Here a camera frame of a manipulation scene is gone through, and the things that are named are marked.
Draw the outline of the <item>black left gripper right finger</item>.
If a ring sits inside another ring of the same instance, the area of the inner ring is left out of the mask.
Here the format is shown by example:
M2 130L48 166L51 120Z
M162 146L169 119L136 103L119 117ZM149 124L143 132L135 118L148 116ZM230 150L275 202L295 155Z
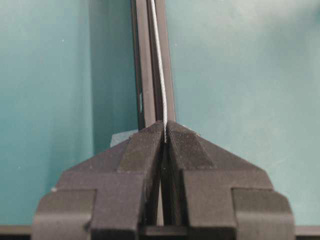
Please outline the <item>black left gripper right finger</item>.
M258 166L167 123L172 222L191 240L293 240L288 199Z

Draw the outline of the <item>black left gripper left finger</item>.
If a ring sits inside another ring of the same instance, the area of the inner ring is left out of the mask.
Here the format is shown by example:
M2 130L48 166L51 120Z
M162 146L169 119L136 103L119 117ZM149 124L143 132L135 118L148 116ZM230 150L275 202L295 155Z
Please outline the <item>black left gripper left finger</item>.
M38 203L34 240L136 240L157 222L164 126L157 121L60 176Z

